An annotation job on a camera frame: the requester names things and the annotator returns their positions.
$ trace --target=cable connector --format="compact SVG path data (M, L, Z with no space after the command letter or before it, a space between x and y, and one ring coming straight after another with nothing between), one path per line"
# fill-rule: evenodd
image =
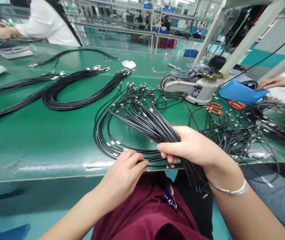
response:
M35 64L29 65L28 67L37 67L38 65L39 65L38 63L35 63Z

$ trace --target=green table surface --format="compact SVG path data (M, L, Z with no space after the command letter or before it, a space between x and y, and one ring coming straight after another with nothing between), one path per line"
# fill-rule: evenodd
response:
M28 68L30 64L47 60L53 55L76 47L55 44L35 43L37 50L34 56L7 60L0 56L0 65L7 72L0 75L0 86L28 77L36 77L50 71L67 73L83 70L86 67L102 65L111 71L99 74L88 80L81 80L64 89L59 101L74 101L92 95L109 82L116 71L123 69L121 61L106 62L97 52L73 52L60 58L56 68L49 63L37 68ZM186 58L148 55L141 53L104 50L123 60L132 60L137 64L136 73L127 77L124 82L136 85L145 82L157 87L166 73L170 71L168 63L182 67L190 61ZM13 90L0 95L0 110L13 105L23 98L45 86L45 83ZM112 98L117 90L94 104L67 112L57 112L43 106L41 99L0 119L0 181L18 181L60 177L96 176L105 174L113 160L103 155L93 140L94 117L102 104ZM189 104L191 110L196 106ZM185 103L179 103L161 111L172 125L188 125L190 112ZM205 110L195 115L199 127L204 127ZM120 120L111 121L112 135L118 141L133 147L155 149L156 145ZM285 147L272 144L279 161L285 161ZM254 150L266 152L262 145ZM167 168L149 167L150 171Z

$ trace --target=orange scissor handle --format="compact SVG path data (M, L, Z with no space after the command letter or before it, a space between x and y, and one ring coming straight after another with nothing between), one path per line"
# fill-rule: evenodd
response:
M216 115L222 115L222 111L219 110L222 106L218 103L208 103L207 108Z
M235 108L237 110L242 110L245 108L245 105L243 105L241 102L230 100L228 103L229 103L229 105L231 105L233 108Z

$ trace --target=bangle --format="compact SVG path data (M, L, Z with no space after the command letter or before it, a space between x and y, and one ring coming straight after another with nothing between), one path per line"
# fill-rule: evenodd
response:
M247 189L248 189L248 183L245 179L242 187L236 191L232 191L230 192L229 190L226 190L226 189L222 189L222 188L219 188L219 187L216 187L215 185L213 185L211 182L209 182L211 186L213 186L215 189L217 189L219 192L224 192L224 193L229 193L231 194L232 196L239 196L241 194L243 194Z

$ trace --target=maroon shirt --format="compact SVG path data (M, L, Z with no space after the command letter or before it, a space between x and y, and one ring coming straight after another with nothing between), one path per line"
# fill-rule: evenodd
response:
M144 174L132 195L96 223L91 239L207 239L174 186L178 212L163 200L169 183L173 186L164 172Z

